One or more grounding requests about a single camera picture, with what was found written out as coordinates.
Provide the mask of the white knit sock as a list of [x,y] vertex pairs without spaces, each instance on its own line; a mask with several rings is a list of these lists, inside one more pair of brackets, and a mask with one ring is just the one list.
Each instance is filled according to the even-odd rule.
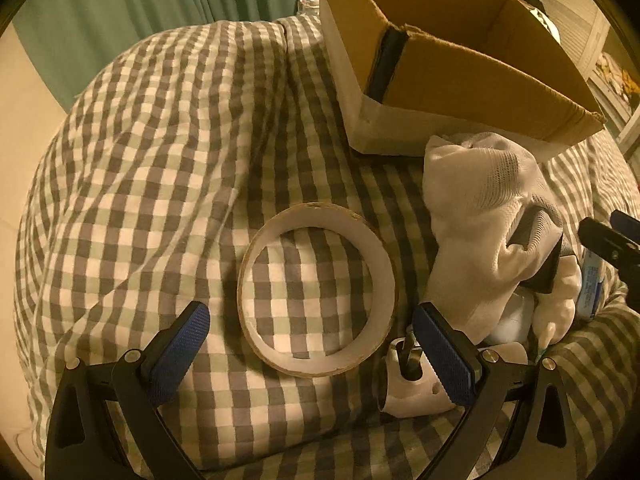
[[438,246],[426,300],[480,344],[524,286],[535,301],[526,334],[538,352],[560,342],[574,322],[582,271],[535,156],[497,133],[460,144],[433,136],[422,190]]

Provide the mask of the white wardrobe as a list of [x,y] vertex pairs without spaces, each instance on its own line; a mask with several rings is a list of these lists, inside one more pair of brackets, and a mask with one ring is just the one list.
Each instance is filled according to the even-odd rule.
[[593,0],[542,0],[626,159],[639,154],[639,70]]

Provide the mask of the brown cardboard box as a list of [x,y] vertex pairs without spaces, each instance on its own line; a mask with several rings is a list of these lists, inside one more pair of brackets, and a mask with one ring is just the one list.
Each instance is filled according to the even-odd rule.
[[349,146],[420,157],[499,133],[544,162],[601,131],[584,77],[520,0],[320,0]]

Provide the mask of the white tape roll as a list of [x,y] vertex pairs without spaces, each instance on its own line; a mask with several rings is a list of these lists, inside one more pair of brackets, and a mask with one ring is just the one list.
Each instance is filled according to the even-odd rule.
[[361,214],[303,203],[265,221],[240,263],[236,307],[259,363],[298,378],[345,374],[393,325],[395,269]]

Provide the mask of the green curtain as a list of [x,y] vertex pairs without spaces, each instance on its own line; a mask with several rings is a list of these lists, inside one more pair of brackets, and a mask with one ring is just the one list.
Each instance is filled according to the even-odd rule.
[[300,0],[26,0],[13,20],[63,110],[117,55],[157,32],[216,21],[274,21]]

